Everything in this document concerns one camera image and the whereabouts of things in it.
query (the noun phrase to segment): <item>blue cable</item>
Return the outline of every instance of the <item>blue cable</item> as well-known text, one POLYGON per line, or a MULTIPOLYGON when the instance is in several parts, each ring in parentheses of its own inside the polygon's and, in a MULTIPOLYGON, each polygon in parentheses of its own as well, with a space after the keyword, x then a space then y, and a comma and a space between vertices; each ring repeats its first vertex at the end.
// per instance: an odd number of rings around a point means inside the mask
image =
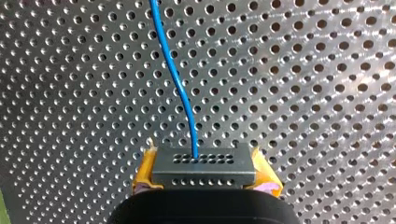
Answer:
POLYGON ((189 96, 187 96, 187 93, 184 91, 180 77, 178 76, 175 63, 171 58, 171 52, 169 50, 165 33, 163 31, 163 25, 161 24, 161 15, 160 15, 159 7, 157 5, 157 0, 149 0, 149 3, 151 4, 151 14, 152 14, 152 19, 154 21, 155 30, 157 32, 157 36, 161 44, 161 49, 163 50, 163 57, 166 60, 166 64, 168 65, 172 79, 176 85, 177 92, 180 95, 181 102, 183 103, 184 110, 186 111, 186 115, 189 120, 192 156, 194 158, 198 158, 198 144, 197 144, 198 138, 197 138, 197 132, 195 131, 194 114, 192 113, 191 105, 189 102, 189 96))

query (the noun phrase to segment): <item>slotted metal cover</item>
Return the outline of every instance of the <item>slotted metal cover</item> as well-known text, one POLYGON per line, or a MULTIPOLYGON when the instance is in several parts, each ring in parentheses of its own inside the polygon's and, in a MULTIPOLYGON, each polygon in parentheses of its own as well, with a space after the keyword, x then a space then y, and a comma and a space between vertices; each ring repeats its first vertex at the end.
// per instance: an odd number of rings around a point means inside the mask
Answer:
MULTIPOLYGON (((260 147, 303 223, 395 223, 393 0, 162 0, 202 147, 260 147)), ((105 223, 188 122, 143 0, 0 6, 13 223, 105 223)))

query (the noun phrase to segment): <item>perforated metal sheet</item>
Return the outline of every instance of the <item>perforated metal sheet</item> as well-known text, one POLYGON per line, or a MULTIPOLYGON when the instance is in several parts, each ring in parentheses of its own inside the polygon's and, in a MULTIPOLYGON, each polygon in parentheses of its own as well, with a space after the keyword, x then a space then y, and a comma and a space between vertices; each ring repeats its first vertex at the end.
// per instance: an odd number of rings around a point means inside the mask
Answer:
MULTIPOLYGON (((13 223, 105 223, 146 139, 188 123, 147 1, 0 6, 13 223)), ((199 143, 259 146, 303 223, 395 223, 396 3, 162 0, 199 143)))

